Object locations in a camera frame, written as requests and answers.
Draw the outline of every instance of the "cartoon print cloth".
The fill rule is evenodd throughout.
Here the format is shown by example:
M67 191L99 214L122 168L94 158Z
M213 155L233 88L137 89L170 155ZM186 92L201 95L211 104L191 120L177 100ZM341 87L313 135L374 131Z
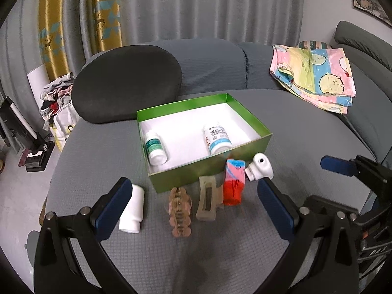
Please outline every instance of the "cartoon print cloth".
M343 49L273 49L270 73L285 89L321 109L347 114L355 85Z

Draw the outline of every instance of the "floor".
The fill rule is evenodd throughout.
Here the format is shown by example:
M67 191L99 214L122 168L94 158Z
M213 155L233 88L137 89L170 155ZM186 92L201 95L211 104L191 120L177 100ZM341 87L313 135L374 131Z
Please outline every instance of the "floor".
M28 173L18 166L18 156L5 151L5 169L0 174L0 246L20 278L33 291L33 267L24 245L30 231L40 231L39 216L60 151L57 147L45 171Z

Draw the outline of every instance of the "bottle with green label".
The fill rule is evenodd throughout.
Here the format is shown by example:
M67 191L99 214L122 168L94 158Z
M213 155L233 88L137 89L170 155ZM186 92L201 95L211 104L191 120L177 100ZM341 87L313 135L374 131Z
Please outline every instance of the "bottle with green label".
M146 133L145 149L148 160L152 166L163 165L167 161L167 156L162 147L161 139L153 130Z

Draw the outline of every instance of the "blue gripper pad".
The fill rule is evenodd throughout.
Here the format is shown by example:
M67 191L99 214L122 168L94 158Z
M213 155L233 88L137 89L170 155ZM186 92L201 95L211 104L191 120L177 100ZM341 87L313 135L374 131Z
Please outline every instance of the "blue gripper pad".
M131 196L132 183L127 178L120 178L105 196L106 205L94 223L95 238L98 242L109 239Z
M292 240L294 238L294 228L299 220L294 220L283 203L286 203L283 194L275 187L268 178L259 180L257 185L257 195L262 202L265 210L277 229L280 237L284 240Z
M321 168L332 172L348 175L349 177L357 176L359 171L353 161L339 159L331 156L324 156L320 161Z

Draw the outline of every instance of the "metal screw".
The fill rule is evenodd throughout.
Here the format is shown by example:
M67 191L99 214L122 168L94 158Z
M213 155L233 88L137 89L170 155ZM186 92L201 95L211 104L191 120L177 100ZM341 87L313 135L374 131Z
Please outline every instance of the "metal screw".
M45 218L47 218L48 220L50 220L51 218L54 217L54 213L53 212L48 212L45 216Z
M342 211L336 212L336 215L338 216L339 219L344 219L346 217L346 215Z
M300 207L299 212L301 212L305 216L310 213L310 210L307 207Z
M361 250L364 251L364 249L366 249L367 247L367 241L366 240L362 240L361 241Z
M80 209L80 213L85 216L90 213L90 210L91 210L90 207L83 207Z

